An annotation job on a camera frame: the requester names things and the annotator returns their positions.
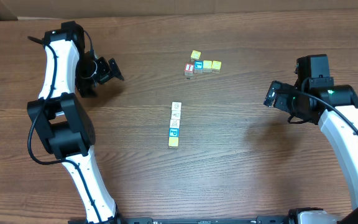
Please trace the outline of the white block red base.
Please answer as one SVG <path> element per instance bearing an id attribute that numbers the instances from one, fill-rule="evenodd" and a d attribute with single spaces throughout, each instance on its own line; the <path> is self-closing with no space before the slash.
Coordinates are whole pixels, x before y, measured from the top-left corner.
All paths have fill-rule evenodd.
<path id="1" fill-rule="evenodd" d="M 181 111 L 180 110 L 172 110 L 171 119 L 180 120 Z"/>

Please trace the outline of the yellow block row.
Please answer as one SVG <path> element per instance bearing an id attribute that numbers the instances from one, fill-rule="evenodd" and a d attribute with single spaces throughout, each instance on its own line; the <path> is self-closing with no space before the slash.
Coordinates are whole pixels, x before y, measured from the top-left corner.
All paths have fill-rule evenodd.
<path id="1" fill-rule="evenodd" d="M 220 73 L 221 71 L 221 61 L 213 60 L 212 66 L 211 66 L 211 72 L 212 73 Z"/>
<path id="2" fill-rule="evenodd" d="M 212 64 L 213 64 L 213 62 L 211 60 L 204 60 L 203 61 L 203 73 L 211 73 Z"/>

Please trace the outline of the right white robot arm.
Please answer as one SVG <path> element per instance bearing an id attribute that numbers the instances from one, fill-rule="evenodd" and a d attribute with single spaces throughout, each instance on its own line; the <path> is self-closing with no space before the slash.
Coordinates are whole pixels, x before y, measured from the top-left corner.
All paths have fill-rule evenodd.
<path id="1" fill-rule="evenodd" d="M 296 61 L 296 82 L 273 81 L 264 105 L 287 112 L 288 123 L 313 123 L 331 144 L 348 185 L 352 212 L 341 218 L 322 208 L 294 208 L 274 223 L 358 223 L 358 96 L 350 85 L 335 85 L 326 54 Z"/>

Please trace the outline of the white block green pattern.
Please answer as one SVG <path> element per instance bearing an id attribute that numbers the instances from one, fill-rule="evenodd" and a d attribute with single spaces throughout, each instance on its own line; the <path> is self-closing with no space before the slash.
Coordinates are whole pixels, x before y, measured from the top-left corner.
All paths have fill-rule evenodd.
<path id="1" fill-rule="evenodd" d="M 181 111 L 181 102 L 172 103 L 172 111 Z"/>

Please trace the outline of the white block wavy pattern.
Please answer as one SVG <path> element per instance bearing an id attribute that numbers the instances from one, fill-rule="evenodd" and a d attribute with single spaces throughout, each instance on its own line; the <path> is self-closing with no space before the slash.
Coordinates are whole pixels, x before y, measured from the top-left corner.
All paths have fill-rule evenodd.
<path id="1" fill-rule="evenodd" d="M 180 120 L 179 119 L 171 119 L 170 120 L 170 128 L 179 128 L 180 127 Z"/>

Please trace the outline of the yellow block right row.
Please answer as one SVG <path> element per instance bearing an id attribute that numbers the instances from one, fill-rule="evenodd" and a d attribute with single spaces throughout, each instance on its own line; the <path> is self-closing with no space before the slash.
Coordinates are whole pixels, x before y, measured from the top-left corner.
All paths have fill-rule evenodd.
<path id="1" fill-rule="evenodd" d="M 220 73 L 221 71 L 221 61 L 213 60 L 212 66 L 211 66 L 211 72 L 212 73 Z"/>

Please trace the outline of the yellow block middle row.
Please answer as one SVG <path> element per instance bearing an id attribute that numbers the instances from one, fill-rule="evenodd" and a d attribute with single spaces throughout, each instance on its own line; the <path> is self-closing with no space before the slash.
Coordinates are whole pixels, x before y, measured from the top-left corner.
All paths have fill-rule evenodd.
<path id="1" fill-rule="evenodd" d="M 203 61 L 203 73 L 211 73 L 212 64 L 213 64 L 213 62 L 211 60 L 204 60 Z"/>

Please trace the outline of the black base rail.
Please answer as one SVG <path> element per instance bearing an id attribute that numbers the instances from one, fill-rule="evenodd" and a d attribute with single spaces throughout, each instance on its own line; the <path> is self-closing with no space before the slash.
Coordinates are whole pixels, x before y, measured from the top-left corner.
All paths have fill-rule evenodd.
<path id="1" fill-rule="evenodd" d="M 281 223 L 338 223 L 341 217 L 330 215 L 324 211 L 309 211 L 310 216 L 301 221 L 299 218 L 285 215 L 257 216 L 256 218 L 195 218 L 195 219 L 153 219 L 149 217 L 119 218 L 108 220 L 103 223 L 126 223 L 126 224 L 281 224 Z"/>

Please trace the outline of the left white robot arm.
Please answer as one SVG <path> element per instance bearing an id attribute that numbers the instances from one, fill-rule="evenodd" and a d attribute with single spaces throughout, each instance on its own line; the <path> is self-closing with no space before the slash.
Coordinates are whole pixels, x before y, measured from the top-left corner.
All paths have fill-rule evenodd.
<path id="1" fill-rule="evenodd" d="M 75 21 L 46 31 L 42 39 L 29 37 L 44 48 L 47 65 L 37 100 L 27 104 L 32 122 L 27 150 L 36 163 L 61 164 L 67 170 L 85 207 L 85 223 L 126 223 L 101 177 L 94 126 L 78 100 L 93 98 L 97 85 L 124 77 L 113 58 L 85 50 L 89 38 Z"/>

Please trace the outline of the red letter block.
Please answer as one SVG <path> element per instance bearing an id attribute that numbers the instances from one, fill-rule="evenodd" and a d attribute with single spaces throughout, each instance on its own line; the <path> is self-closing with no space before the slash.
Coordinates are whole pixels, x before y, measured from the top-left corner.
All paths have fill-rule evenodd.
<path id="1" fill-rule="evenodd" d="M 186 63 L 184 74 L 188 77 L 192 77 L 194 75 L 194 64 L 193 63 Z"/>

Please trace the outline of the blue letter block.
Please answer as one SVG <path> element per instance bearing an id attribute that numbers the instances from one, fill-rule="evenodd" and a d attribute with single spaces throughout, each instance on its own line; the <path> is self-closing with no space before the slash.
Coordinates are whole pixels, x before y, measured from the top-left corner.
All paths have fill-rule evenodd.
<path id="1" fill-rule="evenodd" d="M 178 138 L 179 137 L 179 129 L 178 128 L 169 128 L 168 135 L 169 135 L 169 137 Z"/>
<path id="2" fill-rule="evenodd" d="M 194 62 L 194 73 L 203 73 L 203 61 Z"/>

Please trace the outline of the yellow block top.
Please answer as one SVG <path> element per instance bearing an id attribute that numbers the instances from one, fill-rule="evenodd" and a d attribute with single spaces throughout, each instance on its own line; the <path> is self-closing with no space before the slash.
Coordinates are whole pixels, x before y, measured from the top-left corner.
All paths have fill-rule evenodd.
<path id="1" fill-rule="evenodd" d="M 201 57 L 201 52 L 197 51 L 197 50 L 193 50 L 191 53 L 190 61 L 195 62 L 195 61 L 199 60 L 200 57 Z"/>

